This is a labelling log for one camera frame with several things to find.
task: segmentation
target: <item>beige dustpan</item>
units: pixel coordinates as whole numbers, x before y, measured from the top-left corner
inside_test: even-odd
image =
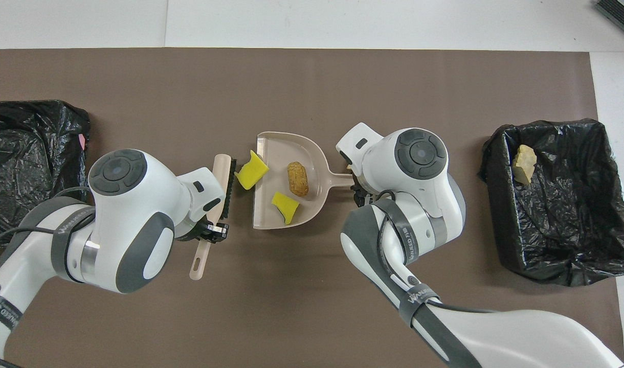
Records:
[[[351,174],[331,172],[321,148],[302,135],[260,133],[256,153],[269,166],[269,172],[255,185],[253,228],[256,229],[286,228],[308,222],[321,211],[330,188],[353,185]],[[293,161],[305,166],[307,172],[309,191],[304,197],[289,191],[287,165]],[[272,205],[273,194],[277,191],[300,202],[291,224],[284,224],[282,215]]]

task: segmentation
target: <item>black trash bag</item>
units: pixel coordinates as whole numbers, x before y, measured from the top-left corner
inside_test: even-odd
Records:
[[[521,144],[537,164],[530,186],[513,179]],[[602,123],[501,126],[483,146],[501,264],[542,284],[583,286],[624,275],[624,201]]]
[[[85,186],[87,111],[62,101],[0,102],[0,233],[62,189]],[[85,200],[85,194],[75,193]]]

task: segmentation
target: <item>brush handle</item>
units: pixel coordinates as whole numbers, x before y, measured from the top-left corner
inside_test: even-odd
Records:
[[[216,178],[216,181],[223,187],[224,195],[228,190],[228,180],[230,179],[230,167],[232,164],[232,157],[227,154],[217,154],[214,156],[214,166],[212,166],[212,175]],[[216,224],[224,211],[225,201],[214,206],[210,212],[207,213],[207,220]],[[207,262],[207,256],[210,253],[210,242],[200,240],[196,254],[193,257],[191,263],[190,278],[192,280],[200,280],[203,277],[205,270],[205,263]]]

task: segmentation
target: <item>brown tabletop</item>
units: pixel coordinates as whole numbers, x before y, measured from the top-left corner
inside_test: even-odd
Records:
[[[335,144],[360,121],[382,135],[432,130],[466,198],[466,228],[413,272],[445,303],[569,316],[623,356],[614,280],[541,286],[502,268],[476,177],[480,148],[501,124],[596,118],[588,54],[0,51],[0,100],[47,99],[90,113],[88,165],[132,147],[176,175],[210,167],[217,153],[245,163],[266,130],[314,140],[335,172],[345,168]],[[339,232],[352,193],[334,189],[315,219],[284,230],[253,230],[252,207],[253,193],[236,183],[230,235],[212,247],[200,281],[188,278],[196,242],[174,244],[162,274],[130,295],[48,281],[6,358],[29,367],[442,366],[344,256]]]

